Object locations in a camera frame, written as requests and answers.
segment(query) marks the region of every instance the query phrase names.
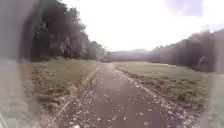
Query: overcast sky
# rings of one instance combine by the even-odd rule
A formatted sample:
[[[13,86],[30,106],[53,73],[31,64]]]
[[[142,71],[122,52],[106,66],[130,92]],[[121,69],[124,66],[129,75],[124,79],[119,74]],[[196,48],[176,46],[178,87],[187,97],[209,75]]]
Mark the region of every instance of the overcast sky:
[[[151,50],[224,26],[224,0],[63,0],[108,50]]]

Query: green lawn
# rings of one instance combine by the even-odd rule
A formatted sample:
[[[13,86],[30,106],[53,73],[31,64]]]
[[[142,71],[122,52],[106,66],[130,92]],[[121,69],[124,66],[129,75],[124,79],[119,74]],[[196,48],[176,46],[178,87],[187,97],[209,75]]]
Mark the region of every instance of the green lawn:
[[[60,105],[60,98],[70,94],[70,87],[79,88],[82,80],[98,65],[99,62],[96,61],[65,59],[22,62],[21,76],[26,91],[34,96],[41,107],[53,113]],[[33,86],[25,82],[28,79],[32,81]]]
[[[205,107],[211,74],[187,67],[148,62],[119,62],[116,68],[184,107],[199,111]]]

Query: forest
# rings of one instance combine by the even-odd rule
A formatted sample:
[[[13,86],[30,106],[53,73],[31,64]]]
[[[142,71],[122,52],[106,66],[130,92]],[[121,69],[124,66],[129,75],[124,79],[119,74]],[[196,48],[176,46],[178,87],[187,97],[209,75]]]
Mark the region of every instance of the forest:
[[[91,41],[76,8],[58,0],[39,1],[29,16],[20,57],[32,61],[64,57],[97,60],[105,49]]]
[[[212,72],[219,56],[217,51],[220,51],[220,47],[222,47],[220,37],[223,34],[224,30],[213,33],[204,31],[192,34],[190,37],[177,43],[158,46],[151,51],[140,49],[108,52],[105,58],[111,61],[166,63],[190,68],[203,68],[205,71]]]

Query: asphalt road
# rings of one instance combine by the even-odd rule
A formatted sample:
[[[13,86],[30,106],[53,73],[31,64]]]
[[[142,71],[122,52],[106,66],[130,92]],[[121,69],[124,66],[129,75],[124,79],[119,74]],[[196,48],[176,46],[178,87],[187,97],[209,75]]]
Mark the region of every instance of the asphalt road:
[[[77,102],[70,103],[58,122],[60,128],[176,128],[191,127],[186,110],[142,88],[102,65]]]

